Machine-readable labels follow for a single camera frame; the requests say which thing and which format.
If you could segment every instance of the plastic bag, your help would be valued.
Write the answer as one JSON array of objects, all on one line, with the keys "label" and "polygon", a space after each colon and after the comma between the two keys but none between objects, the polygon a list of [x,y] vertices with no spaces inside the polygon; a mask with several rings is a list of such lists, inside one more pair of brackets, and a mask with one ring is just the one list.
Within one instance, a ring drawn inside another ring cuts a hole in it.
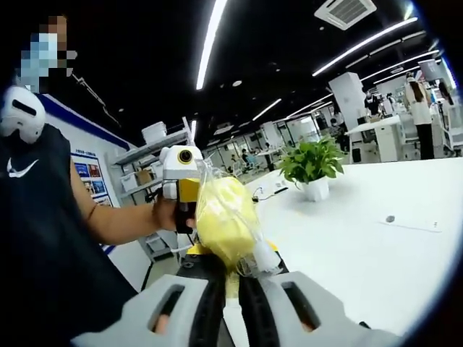
[{"label": "plastic bag", "polygon": [[196,205],[200,242],[228,271],[257,277],[278,272],[280,259],[265,241],[252,196],[233,176],[202,161]]}]

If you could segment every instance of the black tank top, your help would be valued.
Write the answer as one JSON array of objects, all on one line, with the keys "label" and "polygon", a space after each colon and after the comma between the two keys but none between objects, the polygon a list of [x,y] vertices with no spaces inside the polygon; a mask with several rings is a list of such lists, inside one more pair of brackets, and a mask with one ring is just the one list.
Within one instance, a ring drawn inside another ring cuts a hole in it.
[{"label": "black tank top", "polygon": [[116,322],[136,294],[92,239],[69,165],[69,142],[50,125],[33,145],[0,138],[0,314],[13,345],[68,346]]}]

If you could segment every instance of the green leaves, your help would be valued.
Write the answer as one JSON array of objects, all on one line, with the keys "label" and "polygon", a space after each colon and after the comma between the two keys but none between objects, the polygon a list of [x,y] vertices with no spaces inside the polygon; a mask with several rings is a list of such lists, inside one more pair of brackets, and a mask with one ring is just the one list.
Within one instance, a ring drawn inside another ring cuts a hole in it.
[{"label": "green leaves", "polygon": [[314,170],[315,166],[312,163],[305,164],[305,173],[307,174],[307,176],[311,177]]},{"label": "green leaves", "polygon": [[280,174],[291,182],[309,183],[324,176],[334,179],[336,172],[344,173],[339,162],[342,157],[342,152],[330,138],[303,142],[284,158]]},{"label": "green leaves", "polygon": [[342,168],[341,164],[337,160],[333,160],[331,163],[333,164],[336,171],[338,171],[341,174],[344,173],[344,169]]}]

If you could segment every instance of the potted plant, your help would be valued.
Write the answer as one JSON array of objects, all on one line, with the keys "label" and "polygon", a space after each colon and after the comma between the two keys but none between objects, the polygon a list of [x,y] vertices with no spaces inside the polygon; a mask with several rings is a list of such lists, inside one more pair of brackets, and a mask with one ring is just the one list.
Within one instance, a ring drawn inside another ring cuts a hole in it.
[{"label": "potted plant", "polygon": [[336,172],[344,173],[339,160],[342,152],[330,138],[318,142],[301,142],[283,159],[281,173],[288,181],[301,183],[309,201],[321,201],[329,196],[328,179]]}]

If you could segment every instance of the face mask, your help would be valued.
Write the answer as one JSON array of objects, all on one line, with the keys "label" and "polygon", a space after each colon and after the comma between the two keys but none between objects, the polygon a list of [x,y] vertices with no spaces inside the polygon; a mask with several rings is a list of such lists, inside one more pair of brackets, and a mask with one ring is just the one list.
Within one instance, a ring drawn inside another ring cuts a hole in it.
[{"label": "face mask", "polygon": [[48,70],[58,67],[58,34],[34,35],[30,50],[21,53],[21,84],[27,86],[31,92],[39,93],[40,77],[48,77]]}]

